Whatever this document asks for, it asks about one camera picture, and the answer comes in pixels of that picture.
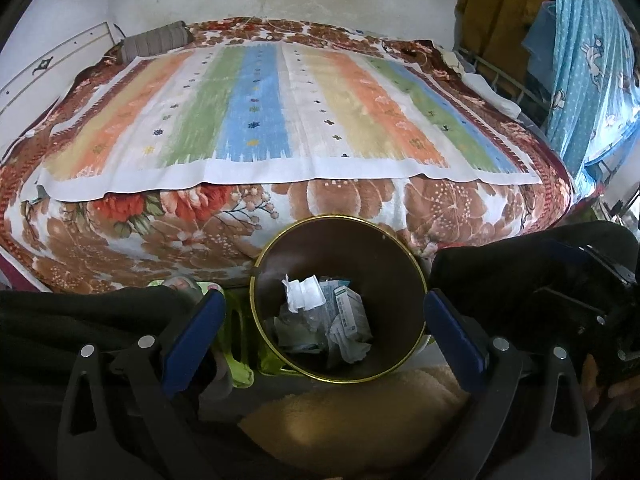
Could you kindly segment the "clear plastic bag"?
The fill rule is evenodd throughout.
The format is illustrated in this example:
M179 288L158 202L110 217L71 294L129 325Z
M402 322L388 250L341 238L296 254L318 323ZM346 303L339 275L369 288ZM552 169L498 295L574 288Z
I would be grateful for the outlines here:
M330 352L329 319L321 308L296 313L284 309L272 319L272 331L278 346L288 353L318 354Z

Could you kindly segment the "white printed medicine box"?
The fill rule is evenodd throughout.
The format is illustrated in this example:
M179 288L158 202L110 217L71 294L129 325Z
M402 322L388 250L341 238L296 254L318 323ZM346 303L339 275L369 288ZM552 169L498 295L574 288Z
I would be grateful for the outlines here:
M372 338L370 325L361 297L348 288L334 290L337 315L329 330L330 341L336 344L343 339L365 342Z

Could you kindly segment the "white plastic bag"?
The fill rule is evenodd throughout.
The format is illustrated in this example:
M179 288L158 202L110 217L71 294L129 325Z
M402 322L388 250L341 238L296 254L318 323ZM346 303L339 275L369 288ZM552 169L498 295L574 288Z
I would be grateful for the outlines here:
M311 275L303 281L291 280L286 276L281 283L285 289L288 310L293 314L314 310L326 303L326 296L324 296L320 282L315 275Z

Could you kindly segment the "green slipper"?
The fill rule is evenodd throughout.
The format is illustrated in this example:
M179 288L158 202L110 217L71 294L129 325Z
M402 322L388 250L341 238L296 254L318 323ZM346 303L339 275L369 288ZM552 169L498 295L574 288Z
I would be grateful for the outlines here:
M250 292L246 287L223 289L214 282L194 282L185 276L168 281L156 280L149 284L150 287L160 285L175 286L182 292L194 292L197 289L200 296L213 289L224 295L224 322L214 347L226 359L234 388L250 388L257 374L266 377L300 377L297 370L279 359L262 340L250 310Z

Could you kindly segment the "floral brown blanket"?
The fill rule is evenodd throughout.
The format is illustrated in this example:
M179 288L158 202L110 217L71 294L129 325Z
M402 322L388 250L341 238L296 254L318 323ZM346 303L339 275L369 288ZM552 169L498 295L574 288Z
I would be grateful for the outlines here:
M202 183L175 191L108 193L98 200L60 202L35 188L34 175L52 128L86 105L129 64L119 65L107 55L1 159L1 247L57 292L97 294L176 274L224 286L245 285L260 253L276 236L314 217L371 222L427 260L442 248L485 245L548 229L570 206L572 180L559 157L469 89L454 68L454 56L431 41L262 18L201 22L193 24L191 32L192 44L174 51L286 42L412 65L445 81L456 96L481 99L480 116L529 154L540 182L498 185L414 176Z

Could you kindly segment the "dark bin with gold rim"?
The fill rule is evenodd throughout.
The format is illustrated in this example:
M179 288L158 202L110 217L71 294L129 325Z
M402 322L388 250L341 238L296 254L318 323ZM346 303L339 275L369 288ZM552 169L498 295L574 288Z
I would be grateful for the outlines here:
M354 217L299 221L250 278L262 340L287 366L329 384L370 382L404 364L425 334L426 284L392 234Z

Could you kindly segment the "blue patterned curtain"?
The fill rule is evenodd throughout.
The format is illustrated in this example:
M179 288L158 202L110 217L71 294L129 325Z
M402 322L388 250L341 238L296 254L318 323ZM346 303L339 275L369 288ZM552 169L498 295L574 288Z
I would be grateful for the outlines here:
M614 0L546 1L522 46L550 96L548 143L573 178L638 136L639 55Z

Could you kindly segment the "striped colourful mat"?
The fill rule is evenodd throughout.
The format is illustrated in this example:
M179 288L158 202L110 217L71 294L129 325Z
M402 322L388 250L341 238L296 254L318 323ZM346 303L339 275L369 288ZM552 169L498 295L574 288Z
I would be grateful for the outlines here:
M35 188L60 202L202 183L537 184L484 102L391 58L287 44L136 58L54 126Z

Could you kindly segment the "mustard brown hanging garment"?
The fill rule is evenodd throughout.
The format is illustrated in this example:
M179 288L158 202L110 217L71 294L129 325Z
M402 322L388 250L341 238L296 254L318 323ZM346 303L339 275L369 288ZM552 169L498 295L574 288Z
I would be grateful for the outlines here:
M549 0L458 0L460 47L521 84L529 60L522 41L545 1Z

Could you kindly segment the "white bed headboard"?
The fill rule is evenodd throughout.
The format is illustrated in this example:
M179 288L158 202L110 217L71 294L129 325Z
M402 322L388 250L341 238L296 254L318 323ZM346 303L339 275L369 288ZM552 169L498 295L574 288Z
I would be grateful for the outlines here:
M76 76L93 66L116 44L110 25L87 28L44 54L1 87L1 136L25 131L60 96Z

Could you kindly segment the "grey striped pillow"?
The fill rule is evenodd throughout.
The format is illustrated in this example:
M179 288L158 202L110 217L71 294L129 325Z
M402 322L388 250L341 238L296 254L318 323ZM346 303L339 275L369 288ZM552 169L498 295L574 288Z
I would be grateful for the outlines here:
M181 48L194 41L184 21L176 21L147 32L126 37L117 53L119 64L128 64L135 58L148 58Z

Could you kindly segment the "metal bed rail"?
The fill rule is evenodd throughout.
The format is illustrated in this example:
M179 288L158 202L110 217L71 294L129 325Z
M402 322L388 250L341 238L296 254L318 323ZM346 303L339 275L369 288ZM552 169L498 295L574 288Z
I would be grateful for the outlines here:
M454 50L454 55L462 66L463 73L482 75L499 96L511 100L521 107L521 115L515 120L524 122L525 119L528 119L537 126L547 120L549 104L533 90L526 88L525 84L466 49L457 48Z

